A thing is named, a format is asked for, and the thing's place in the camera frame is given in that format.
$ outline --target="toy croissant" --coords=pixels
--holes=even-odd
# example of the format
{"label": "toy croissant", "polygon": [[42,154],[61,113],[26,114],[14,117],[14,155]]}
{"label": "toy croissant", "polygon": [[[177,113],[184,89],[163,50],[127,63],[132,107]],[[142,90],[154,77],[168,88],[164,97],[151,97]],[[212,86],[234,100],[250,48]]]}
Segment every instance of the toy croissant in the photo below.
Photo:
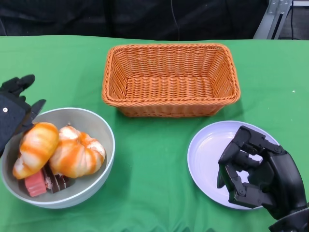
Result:
{"label": "toy croissant", "polygon": [[105,157],[106,151],[98,140],[65,126],[59,130],[59,143],[49,164],[54,174],[77,178],[95,173]]}
{"label": "toy croissant", "polygon": [[37,173],[51,158],[57,148],[59,132],[47,122],[34,124],[20,141],[19,157],[13,167],[13,175],[23,179]]}

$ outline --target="robotic hand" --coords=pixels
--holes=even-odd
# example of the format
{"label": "robotic hand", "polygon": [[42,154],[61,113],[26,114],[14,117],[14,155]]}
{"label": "robotic hand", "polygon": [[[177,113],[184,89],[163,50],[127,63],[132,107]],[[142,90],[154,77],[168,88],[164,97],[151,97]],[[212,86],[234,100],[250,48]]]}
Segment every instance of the robotic hand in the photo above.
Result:
{"label": "robotic hand", "polygon": [[5,145],[16,134],[33,127],[32,121],[43,108],[46,100],[39,100],[32,106],[19,96],[35,80],[34,75],[13,78],[0,87],[0,157]]}
{"label": "robotic hand", "polygon": [[[259,155],[255,161],[249,157]],[[307,232],[309,209],[300,173],[291,155],[280,145],[241,126],[219,159],[217,187],[226,185],[229,202],[256,208],[263,206],[278,220],[271,232]],[[248,172],[242,183],[237,172]]]}

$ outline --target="green tablecloth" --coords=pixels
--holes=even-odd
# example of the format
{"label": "green tablecloth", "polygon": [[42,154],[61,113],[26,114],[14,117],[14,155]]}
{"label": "green tablecloth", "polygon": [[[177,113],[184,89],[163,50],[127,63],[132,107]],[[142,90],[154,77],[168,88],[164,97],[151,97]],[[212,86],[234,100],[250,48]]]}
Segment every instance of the green tablecloth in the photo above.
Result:
{"label": "green tablecloth", "polygon": [[44,111],[80,107],[107,120],[116,139],[105,185],[68,209],[38,208],[0,181],[0,231],[5,232],[266,232],[265,209],[239,211],[209,199],[194,184],[187,149],[204,126],[240,120],[268,131],[293,156],[309,192],[309,42],[222,41],[233,55],[241,99],[214,117],[127,118],[101,99],[105,58],[118,44],[149,41],[77,37],[0,38],[0,83],[29,73],[29,103]]}

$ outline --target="bowl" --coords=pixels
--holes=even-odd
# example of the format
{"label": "bowl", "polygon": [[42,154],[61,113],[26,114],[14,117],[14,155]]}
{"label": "bowl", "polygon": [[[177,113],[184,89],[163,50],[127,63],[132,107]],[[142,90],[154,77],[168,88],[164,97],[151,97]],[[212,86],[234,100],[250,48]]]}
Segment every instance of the bowl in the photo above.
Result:
{"label": "bowl", "polygon": [[14,136],[6,145],[2,155],[2,179],[6,188],[17,198],[43,208],[66,208],[77,205],[95,194],[104,184],[112,169],[115,152],[115,139],[111,127],[99,115],[79,108],[61,108],[45,112],[37,116],[34,122],[50,122],[58,129],[70,123],[79,131],[84,131],[90,137],[97,139],[106,150],[106,159],[102,167],[92,175],[71,179],[71,186],[54,194],[47,193],[30,197],[27,191],[20,187],[12,173],[17,159],[19,142],[22,134]]}

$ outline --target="bowl rim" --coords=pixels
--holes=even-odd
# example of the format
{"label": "bowl rim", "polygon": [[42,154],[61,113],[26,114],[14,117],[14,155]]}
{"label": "bowl rim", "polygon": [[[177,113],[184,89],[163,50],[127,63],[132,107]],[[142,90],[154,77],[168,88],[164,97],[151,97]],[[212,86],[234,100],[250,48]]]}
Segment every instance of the bowl rim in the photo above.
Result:
{"label": "bowl rim", "polygon": [[106,166],[104,172],[99,176],[99,178],[98,178],[94,183],[92,183],[92,185],[90,185],[89,187],[85,188],[83,191],[81,191],[81,192],[79,192],[79,193],[76,193],[76,194],[73,195],[73,196],[70,196],[70,197],[67,197],[67,198],[65,198],[65,199],[58,200],[58,201],[52,201],[52,202],[38,202],[38,201],[34,201],[34,200],[28,200],[28,199],[26,199],[26,198],[24,198],[24,197],[18,195],[17,193],[15,193],[15,192],[8,186],[8,184],[6,183],[6,180],[5,180],[4,177],[3,177],[3,172],[4,172],[4,171],[3,171],[3,170],[4,170],[3,166],[4,166],[4,163],[3,163],[3,158],[2,158],[1,175],[2,175],[2,181],[3,181],[4,185],[5,185],[5,187],[6,187],[15,197],[17,197],[17,198],[19,198],[19,199],[21,199],[21,200],[23,200],[23,201],[25,201],[25,202],[28,202],[28,203],[30,203],[30,204],[37,205],[37,206],[39,206],[39,205],[51,205],[51,204],[64,203],[64,202],[67,202],[67,201],[69,201],[69,200],[72,200],[72,199],[74,199],[74,198],[76,198],[76,197],[78,197],[78,196],[83,195],[85,192],[89,191],[93,186],[95,186],[95,185],[103,178],[103,176],[104,176],[104,175],[107,173],[107,171],[110,169],[110,166],[112,165],[112,163],[113,163],[112,161],[113,161],[113,159],[114,159],[114,154],[115,154],[115,137],[114,137],[114,133],[113,133],[113,131],[112,131],[110,125],[107,123],[107,121],[106,121],[105,119],[103,119],[100,115],[98,115],[98,114],[96,114],[96,113],[94,113],[94,112],[92,112],[92,111],[90,111],[90,110],[86,110],[86,109],[82,109],[82,108],[76,108],[76,107],[58,108],[58,109],[54,109],[54,110],[49,110],[49,111],[43,112],[43,113],[41,113],[41,114],[39,114],[39,115],[44,115],[44,114],[47,114],[47,113],[50,113],[50,112],[53,112],[53,111],[57,111],[57,110],[82,110],[82,111],[86,111],[86,112],[88,112],[88,113],[91,113],[91,114],[93,114],[93,115],[99,117],[99,118],[106,124],[107,128],[109,129],[109,131],[110,131],[110,133],[111,133],[111,135],[112,135],[112,143],[113,143],[113,146],[112,146],[112,156],[111,156],[111,160],[110,160],[110,162],[107,164],[107,166]]}

